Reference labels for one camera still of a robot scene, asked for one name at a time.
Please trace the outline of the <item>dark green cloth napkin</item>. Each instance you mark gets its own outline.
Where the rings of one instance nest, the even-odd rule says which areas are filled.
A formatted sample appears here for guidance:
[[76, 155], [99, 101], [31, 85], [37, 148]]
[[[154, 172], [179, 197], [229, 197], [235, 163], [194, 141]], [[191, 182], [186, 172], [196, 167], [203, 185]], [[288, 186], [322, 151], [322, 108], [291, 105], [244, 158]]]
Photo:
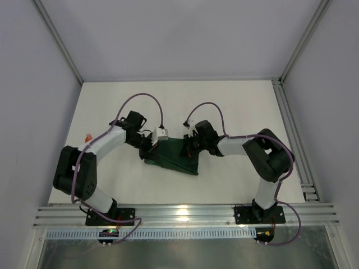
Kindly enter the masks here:
[[157, 159], [144, 160], [148, 165], [159, 166], [164, 169], [177, 171], [180, 173], [197, 176], [199, 157], [183, 158], [180, 157], [180, 150], [183, 146], [183, 139], [169, 138], [166, 141], [159, 141], [157, 144]]

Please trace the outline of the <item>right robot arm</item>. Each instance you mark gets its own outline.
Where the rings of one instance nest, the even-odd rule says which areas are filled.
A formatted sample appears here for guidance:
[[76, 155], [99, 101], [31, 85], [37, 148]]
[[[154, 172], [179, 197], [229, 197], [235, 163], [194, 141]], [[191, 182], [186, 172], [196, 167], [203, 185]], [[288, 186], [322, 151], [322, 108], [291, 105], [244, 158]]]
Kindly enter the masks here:
[[184, 135], [181, 155], [195, 157], [203, 151], [217, 157], [229, 155], [247, 156], [260, 177], [255, 198], [252, 200], [252, 215], [258, 222], [271, 218], [278, 204], [282, 181], [287, 179], [294, 166], [294, 154], [269, 129], [257, 134], [232, 137], [218, 135], [208, 120], [193, 125], [183, 124], [188, 129]]

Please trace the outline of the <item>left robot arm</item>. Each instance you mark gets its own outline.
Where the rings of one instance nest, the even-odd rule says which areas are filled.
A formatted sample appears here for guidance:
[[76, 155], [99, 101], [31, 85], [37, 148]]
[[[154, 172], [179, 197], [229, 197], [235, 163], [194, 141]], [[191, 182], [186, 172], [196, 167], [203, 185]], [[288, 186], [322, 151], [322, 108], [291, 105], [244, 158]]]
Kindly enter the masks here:
[[67, 194], [72, 203], [77, 201], [89, 208], [90, 221], [133, 225], [120, 216], [117, 201], [97, 186], [99, 162], [119, 146], [128, 144], [142, 152], [154, 148], [152, 135], [140, 133], [147, 119], [130, 111], [127, 117], [110, 122], [109, 130], [79, 147], [65, 146], [60, 153], [53, 179], [55, 189]]

